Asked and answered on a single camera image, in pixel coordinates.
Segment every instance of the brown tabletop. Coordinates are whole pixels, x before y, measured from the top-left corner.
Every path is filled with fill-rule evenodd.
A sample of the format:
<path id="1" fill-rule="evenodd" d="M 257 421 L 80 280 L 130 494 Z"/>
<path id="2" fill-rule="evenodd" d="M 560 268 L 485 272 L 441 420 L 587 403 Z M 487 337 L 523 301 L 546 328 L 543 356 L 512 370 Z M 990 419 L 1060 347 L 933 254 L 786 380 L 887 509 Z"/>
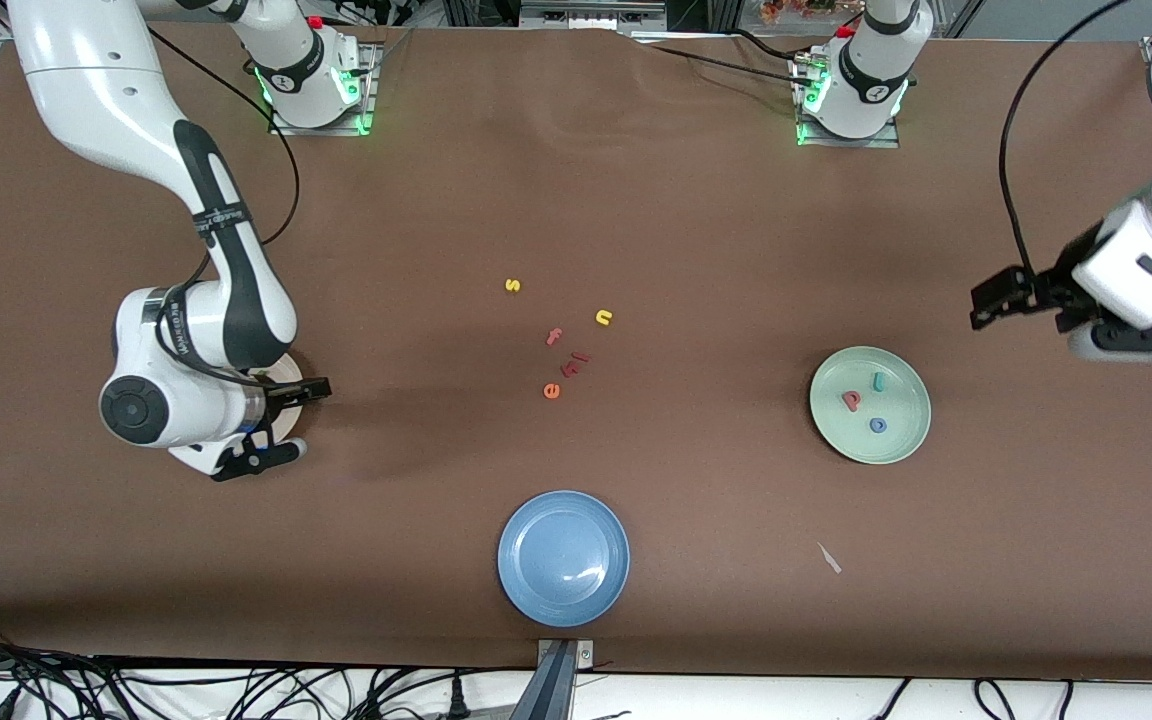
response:
<path id="1" fill-rule="evenodd" d="M 162 30 L 251 86 L 223 28 Z M 8 47 L 0 629 L 138 655 L 528 665 L 568 634 L 621 670 L 1152 679 L 1152 366 L 1075 359 L 1048 316 L 968 323 L 1015 262 L 998 131 L 1039 50 L 932 41 L 901 150 L 856 151 L 797 147 L 783 83 L 612 33 L 417 32 L 370 137 L 291 142 L 301 206 L 270 255 L 294 354 L 335 395 L 302 416 L 305 458 L 218 486 L 96 409 L 119 301 L 200 255 L 188 214 L 54 142 Z M 161 55 L 271 232 L 276 138 Z M 1011 181 L 1044 266 L 1152 176 L 1143 79 L 1132 45 L 1076 45 L 1021 108 Z M 931 391 L 896 465 L 810 420 L 813 370 L 851 344 Z M 564 381 L 573 350 L 593 361 Z M 550 488 L 609 503 L 634 553 L 620 602 L 571 632 L 495 575 L 509 514 Z"/>

